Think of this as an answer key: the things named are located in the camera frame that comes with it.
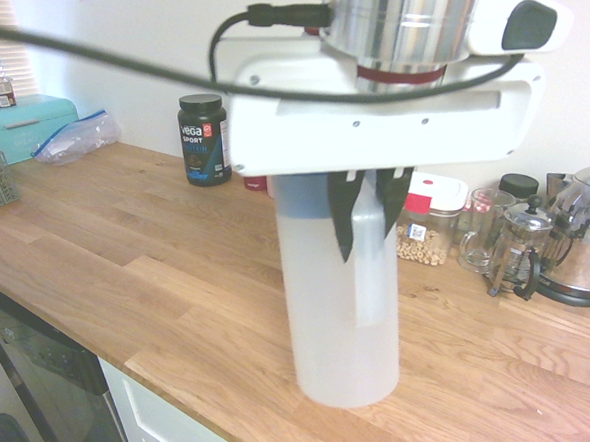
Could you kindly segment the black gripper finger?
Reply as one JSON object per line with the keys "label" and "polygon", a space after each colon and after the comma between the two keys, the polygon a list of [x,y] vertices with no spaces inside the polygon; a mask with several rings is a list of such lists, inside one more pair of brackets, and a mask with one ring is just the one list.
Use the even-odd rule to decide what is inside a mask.
{"label": "black gripper finger", "polygon": [[385,238],[389,235],[404,207],[413,172],[413,168],[376,171],[376,194],[384,210]]}
{"label": "black gripper finger", "polygon": [[352,213],[364,182],[363,171],[327,175],[327,196],[335,237],[342,260],[347,263],[353,248]]}

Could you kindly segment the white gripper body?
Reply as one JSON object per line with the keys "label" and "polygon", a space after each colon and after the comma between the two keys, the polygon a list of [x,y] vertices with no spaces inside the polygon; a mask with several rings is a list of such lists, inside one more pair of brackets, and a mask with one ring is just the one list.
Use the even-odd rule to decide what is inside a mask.
{"label": "white gripper body", "polygon": [[[223,79],[260,89],[349,94],[356,63],[318,37],[232,38]],[[523,60],[491,82],[396,104],[229,97],[230,162],[245,177],[495,161],[518,148],[545,74]]]}

